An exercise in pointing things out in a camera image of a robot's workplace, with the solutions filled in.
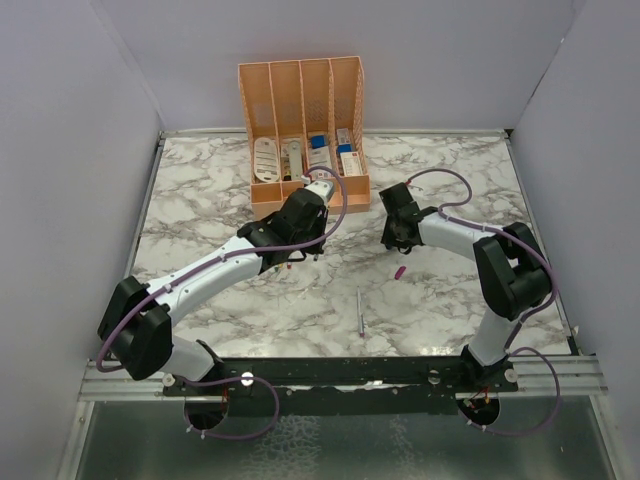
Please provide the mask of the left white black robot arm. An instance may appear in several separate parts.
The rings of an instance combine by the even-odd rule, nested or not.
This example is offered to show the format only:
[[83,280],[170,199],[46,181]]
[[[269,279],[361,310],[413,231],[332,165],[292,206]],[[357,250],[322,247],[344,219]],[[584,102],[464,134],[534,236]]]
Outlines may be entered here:
[[322,251],[334,186],[317,180],[294,191],[280,210],[245,224],[222,247],[172,274],[119,282],[98,328],[100,339],[134,380],[157,372],[186,378],[206,395],[220,385],[215,352],[177,336],[176,325],[225,289],[289,260]]

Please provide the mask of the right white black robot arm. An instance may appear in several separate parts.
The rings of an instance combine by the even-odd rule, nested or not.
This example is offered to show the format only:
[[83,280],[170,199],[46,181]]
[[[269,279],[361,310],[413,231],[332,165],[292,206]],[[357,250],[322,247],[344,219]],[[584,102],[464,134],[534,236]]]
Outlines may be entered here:
[[383,190],[380,198],[387,214],[381,240],[386,248],[408,254],[428,246],[475,262],[487,309],[463,348],[459,378],[467,389],[483,390],[494,381],[526,315],[552,293],[531,230],[521,222],[503,228],[463,225],[434,207],[420,208],[404,183]]

